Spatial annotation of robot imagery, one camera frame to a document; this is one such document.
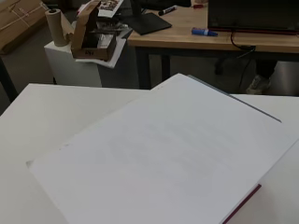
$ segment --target black monitor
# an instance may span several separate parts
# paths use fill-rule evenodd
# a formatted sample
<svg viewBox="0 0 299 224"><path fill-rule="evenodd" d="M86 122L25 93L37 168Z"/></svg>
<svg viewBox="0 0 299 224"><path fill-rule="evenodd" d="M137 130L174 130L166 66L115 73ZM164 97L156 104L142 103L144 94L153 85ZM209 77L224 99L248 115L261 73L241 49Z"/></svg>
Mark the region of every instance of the black monitor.
<svg viewBox="0 0 299 224"><path fill-rule="evenodd" d="M172 25L153 13L143 14L139 0L131 0L133 16L123 21L140 35L170 28Z"/></svg>
<svg viewBox="0 0 299 224"><path fill-rule="evenodd" d="M209 0L211 30L296 34L299 0Z"/></svg>

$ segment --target white table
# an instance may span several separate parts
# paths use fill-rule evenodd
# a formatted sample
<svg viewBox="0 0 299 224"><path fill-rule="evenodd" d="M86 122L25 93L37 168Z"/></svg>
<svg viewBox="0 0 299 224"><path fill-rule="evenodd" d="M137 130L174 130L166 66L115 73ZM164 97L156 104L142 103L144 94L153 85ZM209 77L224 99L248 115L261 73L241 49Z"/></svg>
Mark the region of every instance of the white table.
<svg viewBox="0 0 299 224"><path fill-rule="evenodd" d="M114 68L107 68L96 63L76 62L70 44L56 47L51 41L44 49L51 71L59 85L83 87L111 87L113 85L112 87L118 88L130 88L137 85L132 81L132 77L137 77L135 49L127 44L124 45Z"/></svg>
<svg viewBox="0 0 299 224"><path fill-rule="evenodd" d="M57 148L96 120L146 93L29 85L0 117L0 223L67 224L25 163ZM298 132L299 99L237 97L282 119ZM298 160L299 144L261 181L263 187L230 223L297 224Z"/></svg>

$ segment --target paper stack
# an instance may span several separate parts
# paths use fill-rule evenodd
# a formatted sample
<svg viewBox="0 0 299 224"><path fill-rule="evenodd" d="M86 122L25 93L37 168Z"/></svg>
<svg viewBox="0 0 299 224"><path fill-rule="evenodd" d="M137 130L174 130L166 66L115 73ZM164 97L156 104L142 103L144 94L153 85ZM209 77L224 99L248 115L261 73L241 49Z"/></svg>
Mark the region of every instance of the paper stack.
<svg viewBox="0 0 299 224"><path fill-rule="evenodd" d="M29 167L69 224L216 224L295 140L279 120L176 75Z"/></svg>

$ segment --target black object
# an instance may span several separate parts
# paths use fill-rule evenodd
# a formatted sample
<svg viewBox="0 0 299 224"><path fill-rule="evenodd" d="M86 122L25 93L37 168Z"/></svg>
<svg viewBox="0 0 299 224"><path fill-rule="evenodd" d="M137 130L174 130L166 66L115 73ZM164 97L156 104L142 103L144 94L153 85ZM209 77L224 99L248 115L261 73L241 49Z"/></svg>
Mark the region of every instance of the black object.
<svg viewBox="0 0 299 224"><path fill-rule="evenodd" d="M209 0L212 30L294 34L299 31L298 0Z"/></svg>
<svg viewBox="0 0 299 224"><path fill-rule="evenodd" d="M169 79L170 76L170 56L161 55L162 81Z"/></svg>
<svg viewBox="0 0 299 224"><path fill-rule="evenodd" d="M135 48L139 89L150 90L150 57L146 50Z"/></svg>
<svg viewBox="0 0 299 224"><path fill-rule="evenodd" d="M127 23L140 35L146 35L155 31L170 28L172 26L170 23L161 19L153 13L141 14L138 16L126 18L124 22Z"/></svg>
<svg viewBox="0 0 299 224"><path fill-rule="evenodd" d="M241 74L241 78L240 78L240 81L239 81L239 86L238 86L238 89L241 93L241 86L242 86L242 83L243 83L243 78L244 78L244 75L245 75L245 72L246 72L246 69L249 67L250 63L251 63L252 59L249 59L248 62L246 63L244 69L243 69L243 72Z"/></svg>
<svg viewBox="0 0 299 224"><path fill-rule="evenodd" d="M159 16L163 16L163 15L165 15L165 14L167 14L167 13L169 13L169 12L172 12L172 11L174 11L174 10L176 10L176 9L177 9L176 6L168 7L168 8L166 8L166 9L164 9L164 10L159 11L159 12L158 12L158 15L159 15Z"/></svg>
<svg viewBox="0 0 299 224"><path fill-rule="evenodd" d="M9 101L12 103L18 96L15 86L13 85L9 73L0 58L0 82L7 93Z"/></svg>
<svg viewBox="0 0 299 224"><path fill-rule="evenodd" d="M275 72L278 64L277 60L256 60L255 73L261 77L269 79Z"/></svg>
<svg viewBox="0 0 299 224"><path fill-rule="evenodd" d="M139 0L143 8L151 10L163 10L168 7L177 5L180 7L190 7L191 0Z"/></svg>
<svg viewBox="0 0 299 224"><path fill-rule="evenodd" d="M240 58L243 58L245 56L248 56L249 54L251 54L252 52L254 52L256 50L256 46L244 46L244 45L237 45L235 42L234 42L234 31L232 31L231 33L231 43L232 45L234 45L236 48L238 49L241 49L243 51L245 51L244 53L238 55L236 58L237 59L240 59ZM225 60L227 60L228 57L226 55L224 55L223 57L219 58L215 64L215 75L222 75L223 73L223 63ZM240 84L239 84L239 88L242 84L242 80L243 80L243 76L245 74L245 71L247 69L249 65L246 65L245 66L245 69L244 69L244 72L242 73L242 76L241 76L241 80L240 80Z"/></svg>

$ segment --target cardboard box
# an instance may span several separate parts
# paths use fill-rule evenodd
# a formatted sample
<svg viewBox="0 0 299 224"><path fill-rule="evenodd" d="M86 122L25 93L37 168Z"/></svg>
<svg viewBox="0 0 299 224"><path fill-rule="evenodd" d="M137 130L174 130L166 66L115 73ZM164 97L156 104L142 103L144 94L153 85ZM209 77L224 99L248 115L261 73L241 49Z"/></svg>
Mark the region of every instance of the cardboard box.
<svg viewBox="0 0 299 224"><path fill-rule="evenodd" d="M90 31L96 28L98 14L97 7L100 1L92 1L79 13L72 41L72 54L77 59L99 59L108 61L113 55L116 47L116 36L113 35L107 48L98 48L98 38Z"/></svg>
<svg viewBox="0 0 299 224"><path fill-rule="evenodd" d="M5 0L0 3L0 53L6 54L46 21L40 0Z"/></svg>

